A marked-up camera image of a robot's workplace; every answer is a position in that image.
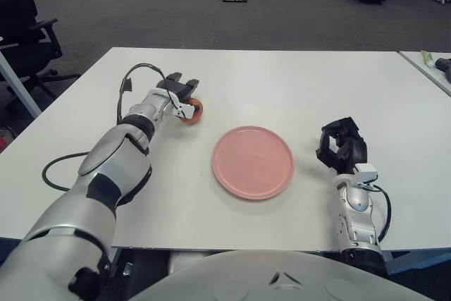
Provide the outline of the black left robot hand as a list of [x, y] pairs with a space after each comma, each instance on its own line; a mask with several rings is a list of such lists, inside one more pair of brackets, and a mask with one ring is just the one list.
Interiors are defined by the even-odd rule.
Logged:
[[192, 93], [196, 90], [199, 81], [197, 79], [188, 80], [186, 83], [180, 81], [181, 72], [174, 72], [166, 76], [165, 80], [160, 80], [156, 87], [174, 93], [179, 102], [186, 104]]

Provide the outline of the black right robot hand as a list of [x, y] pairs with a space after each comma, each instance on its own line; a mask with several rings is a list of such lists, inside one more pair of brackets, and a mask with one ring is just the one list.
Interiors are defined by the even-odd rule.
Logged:
[[353, 174], [356, 164], [367, 162], [367, 146], [351, 117], [341, 118], [321, 128], [317, 159], [337, 174]]

